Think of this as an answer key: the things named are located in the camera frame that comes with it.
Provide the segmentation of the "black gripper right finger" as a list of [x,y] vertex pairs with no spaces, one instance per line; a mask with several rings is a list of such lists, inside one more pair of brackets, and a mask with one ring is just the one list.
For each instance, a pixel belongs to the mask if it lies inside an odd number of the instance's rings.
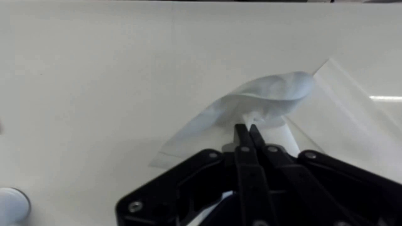
[[357,226],[352,215],[307,167],[283,147],[266,144],[255,124],[250,127],[250,136],[275,196],[275,211],[287,226]]

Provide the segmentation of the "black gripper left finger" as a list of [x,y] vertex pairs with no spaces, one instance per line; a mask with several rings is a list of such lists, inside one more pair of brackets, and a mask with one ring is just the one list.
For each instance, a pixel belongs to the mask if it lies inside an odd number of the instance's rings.
[[240,197],[241,226],[278,226],[265,172],[245,124],[235,126],[235,165]]

